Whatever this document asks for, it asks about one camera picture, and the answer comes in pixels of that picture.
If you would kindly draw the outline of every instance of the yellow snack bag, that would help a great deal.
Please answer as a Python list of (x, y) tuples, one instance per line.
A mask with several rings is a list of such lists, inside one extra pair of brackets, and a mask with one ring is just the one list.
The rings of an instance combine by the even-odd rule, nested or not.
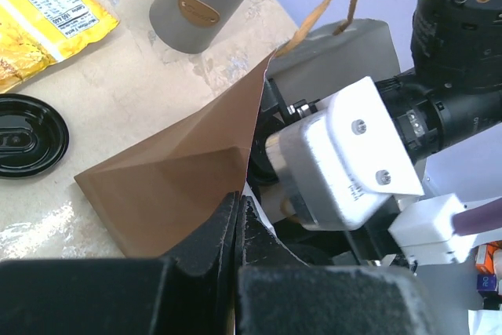
[(117, 25), (96, 0), (0, 0), (0, 93), (79, 53)]

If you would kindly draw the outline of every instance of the cylindrical motor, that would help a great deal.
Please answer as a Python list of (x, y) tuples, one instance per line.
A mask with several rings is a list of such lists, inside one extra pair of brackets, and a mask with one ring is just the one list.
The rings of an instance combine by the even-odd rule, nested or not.
[(502, 89), (466, 93), (422, 84), (413, 73), (375, 84), (414, 162), (502, 120)]
[(418, 0), (411, 50), (428, 86), (502, 86), (502, 0)]

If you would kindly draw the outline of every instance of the silver screw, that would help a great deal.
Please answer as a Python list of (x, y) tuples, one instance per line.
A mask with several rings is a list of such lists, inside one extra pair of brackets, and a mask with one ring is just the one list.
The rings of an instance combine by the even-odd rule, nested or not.
[(368, 127), (366, 126), (365, 122), (362, 119), (358, 119), (357, 121), (352, 122), (352, 131), (356, 135), (362, 135), (363, 133), (366, 132)]
[(380, 172), (376, 172), (376, 180), (382, 186), (390, 184), (392, 181), (391, 174), (387, 170), (381, 170)]

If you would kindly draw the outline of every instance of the orange object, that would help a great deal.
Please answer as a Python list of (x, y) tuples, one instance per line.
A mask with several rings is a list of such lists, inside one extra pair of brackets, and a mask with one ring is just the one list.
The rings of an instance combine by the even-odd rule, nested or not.
[(493, 241), (490, 242), (489, 245), (495, 246), (498, 249), (502, 249), (502, 241)]
[(486, 275), (495, 273), (493, 268), (493, 253), (498, 248), (494, 245), (481, 245), (478, 247), (478, 254), (476, 255), (476, 268), (479, 272)]

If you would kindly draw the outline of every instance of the white plastic part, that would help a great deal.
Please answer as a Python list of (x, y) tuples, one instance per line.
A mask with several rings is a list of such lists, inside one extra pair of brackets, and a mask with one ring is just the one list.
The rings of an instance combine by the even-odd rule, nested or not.
[(253, 198), (254, 206), (256, 207), (256, 211), (258, 212), (258, 217), (260, 218), (261, 222), (264, 224), (266, 229), (268, 229), (273, 235), (276, 235), (274, 226), (268, 219), (267, 215), (264, 212), (264, 209), (261, 207), (261, 204), (258, 202), (258, 199), (256, 199), (253, 190), (251, 190), (251, 187), (247, 182), (244, 185), (244, 190), (242, 191), (242, 193), (245, 196), (250, 196), (251, 198)]
[(389, 232), (411, 262), (463, 263), (476, 239), (476, 235), (455, 234), (452, 217), (463, 211), (464, 205), (454, 194), (423, 200), (401, 212)]
[(345, 169), (327, 132), (326, 111), (269, 137), (267, 156), (307, 229), (358, 229), (391, 196), (364, 191)]
[(478, 310), (469, 311), (470, 335), (501, 335), (502, 311)]
[[(357, 134), (353, 123), (362, 120), (366, 131)], [(367, 190), (388, 194), (424, 195), (413, 164), (375, 87), (366, 77), (330, 97), (327, 126), (347, 171)], [(390, 183), (378, 173), (387, 171)]]

